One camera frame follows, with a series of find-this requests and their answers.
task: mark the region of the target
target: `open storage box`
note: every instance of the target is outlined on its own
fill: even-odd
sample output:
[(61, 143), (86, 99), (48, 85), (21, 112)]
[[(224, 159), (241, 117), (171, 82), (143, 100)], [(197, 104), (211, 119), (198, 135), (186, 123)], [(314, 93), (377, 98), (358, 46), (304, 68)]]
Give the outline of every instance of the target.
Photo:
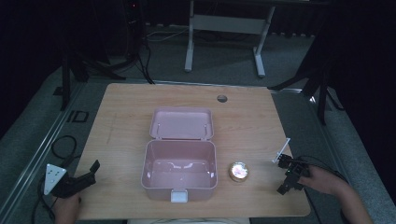
[(150, 199), (186, 203), (207, 200), (218, 184), (211, 111), (159, 107), (154, 111), (142, 173)]

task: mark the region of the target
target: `light wood tabletop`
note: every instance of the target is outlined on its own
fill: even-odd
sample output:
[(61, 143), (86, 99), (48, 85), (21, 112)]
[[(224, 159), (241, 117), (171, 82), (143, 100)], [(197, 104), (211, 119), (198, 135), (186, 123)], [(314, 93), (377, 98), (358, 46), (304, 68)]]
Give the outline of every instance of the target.
[[(227, 102), (218, 101), (218, 96)], [(218, 185), (207, 201), (170, 203), (149, 199), (141, 185), (149, 127), (159, 106), (207, 107), (212, 112)], [(303, 191), (276, 190), (285, 170), (272, 159), (286, 136), (271, 93), (262, 87), (110, 84), (78, 164), (86, 174), (101, 166), (96, 184), (81, 192), (78, 219), (301, 217), (310, 213)], [(285, 152), (290, 155), (289, 147)], [(228, 168), (244, 162), (249, 177), (231, 180)]]

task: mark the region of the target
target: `box handle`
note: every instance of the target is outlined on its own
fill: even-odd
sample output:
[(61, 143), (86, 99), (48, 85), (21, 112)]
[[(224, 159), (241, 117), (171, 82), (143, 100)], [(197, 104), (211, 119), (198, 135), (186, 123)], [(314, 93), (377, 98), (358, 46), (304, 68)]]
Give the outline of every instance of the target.
[(189, 193), (186, 189), (172, 189), (171, 203), (186, 203), (189, 201)]

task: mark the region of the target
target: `pink box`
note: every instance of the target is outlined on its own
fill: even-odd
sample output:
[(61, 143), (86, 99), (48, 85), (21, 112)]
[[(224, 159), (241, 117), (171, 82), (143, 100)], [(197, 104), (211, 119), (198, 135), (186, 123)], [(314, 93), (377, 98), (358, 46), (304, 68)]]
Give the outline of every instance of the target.
[(159, 107), (154, 111), (142, 173), (153, 200), (208, 200), (218, 184), (212, 114), (201, 107)]

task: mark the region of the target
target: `white metal frame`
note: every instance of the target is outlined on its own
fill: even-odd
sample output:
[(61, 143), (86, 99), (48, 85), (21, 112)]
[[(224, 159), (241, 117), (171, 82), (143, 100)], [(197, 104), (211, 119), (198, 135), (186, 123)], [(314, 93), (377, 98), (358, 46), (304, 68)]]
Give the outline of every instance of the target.
[(262, 46), (264, 45), (265, 37), (267, 37), (274, 11), (275, 7), (270, 7), (266, 20), (197, 15), (194, 14), (194, 1), (190, 0), (189, 45), (187, 46), (185, 71), (190, 72), (192, 70), (192, 56), (194, 53), (194, 42), (192, 39), (194, 30), (208, 30), (260, 35), (259, 45), (253, 48), (253, 55), (258, 76), (265, 77), (262, 63)]

